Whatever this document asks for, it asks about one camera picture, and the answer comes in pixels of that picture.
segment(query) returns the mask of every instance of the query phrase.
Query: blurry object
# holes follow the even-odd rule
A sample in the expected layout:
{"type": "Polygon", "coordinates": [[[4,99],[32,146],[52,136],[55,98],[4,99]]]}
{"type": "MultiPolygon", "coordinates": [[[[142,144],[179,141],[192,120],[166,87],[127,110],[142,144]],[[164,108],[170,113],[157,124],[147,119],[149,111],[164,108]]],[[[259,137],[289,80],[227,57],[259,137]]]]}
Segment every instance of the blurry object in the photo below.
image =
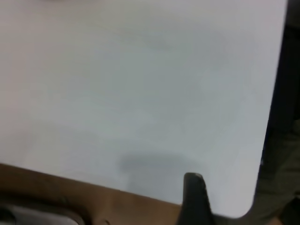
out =
{"type": "Polygon", "coordinates": [[[296,103],[300,84],[300,30],[286,26],[277,70],[269,127],[288,132],[300,114],[296,103]]]}
{"type": "Polygon", "coordinates": [[[0,198],[0,225],[85,225],[76,213],[42,203],[0,198]]]}
{"type": "Polygon", "coordinates": [[[206,185],[197,173],[184,176],[183,203],[176,225],[214,225],[206,185]]]}
{"type": "Polygon", "coordinates": [[[286,24],[300,27],[300,1],[289,0],[286,12],[286,24]]]}
{"type": "Polygon", "coordinates": [[[284,225],[300,224],[300,200],[298,198],[285,207],[280,215],[280,220],[284,225]]]}

